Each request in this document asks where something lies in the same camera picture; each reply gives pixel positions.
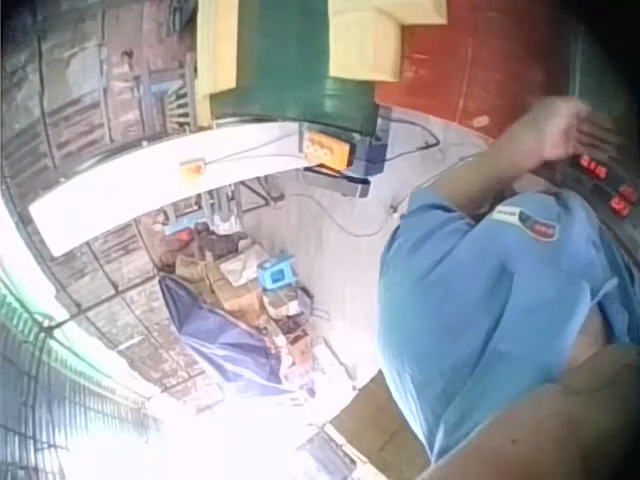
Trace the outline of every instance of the blue shirt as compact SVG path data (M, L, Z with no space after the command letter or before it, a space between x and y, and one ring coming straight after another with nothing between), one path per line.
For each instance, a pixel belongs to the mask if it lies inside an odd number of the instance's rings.
M638 279L582 198L526 193L500 208L543 235L504 216L476 225L427 188L382 255L382 370L433 462L556 380L594 304L612 342L640 344Z

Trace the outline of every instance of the green panel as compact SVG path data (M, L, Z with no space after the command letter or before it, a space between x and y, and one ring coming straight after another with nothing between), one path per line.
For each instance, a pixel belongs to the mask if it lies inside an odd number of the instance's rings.
M331 78L326 0L242 0L238 87L211 96L217 118L258 116L375 132L374 84Z

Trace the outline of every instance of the concrete floor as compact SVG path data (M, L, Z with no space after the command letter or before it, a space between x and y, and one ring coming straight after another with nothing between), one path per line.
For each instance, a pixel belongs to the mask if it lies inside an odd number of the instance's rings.
M375 349L379 258L398 222L390 207L404 211L413 189L486 145L476 133L433 117L403 110L394 110L393 117L426 126L440 139L440 147L388 162L384 173L372 179L365 199L310 187L297 171L280 174L278 181L288 195L312 199L289 197L282 205L244 217L247 233L268 252L295 255L298 275L315 296L317 333L326 338L358 387L379 368ZM416 125L394 123L388 157L427 141L428 134ZM359 238L337 227L313 199Z

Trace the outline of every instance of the yellow panel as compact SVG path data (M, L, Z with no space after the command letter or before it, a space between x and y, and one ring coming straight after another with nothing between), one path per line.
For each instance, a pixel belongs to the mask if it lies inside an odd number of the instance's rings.
M401 45L400 24L378 10L333 15L329 22L329 75L397 81Z
M236 87L239 0L198 2L197 68L202 95Z
M196 80L195 85L196 99L196 126L211 128L213 113L211 112L211 99L209 94L203 94L200 88L200 81Z
M376 8L402 25L444 25L447 0L328 0L329 17Z

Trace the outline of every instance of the metal railing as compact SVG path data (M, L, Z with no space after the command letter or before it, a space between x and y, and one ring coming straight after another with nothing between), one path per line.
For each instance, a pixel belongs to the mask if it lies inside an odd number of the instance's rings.
M74 460L105 439L144 449L160 432L145 401L59 341L0 281L0 480L69 479Z

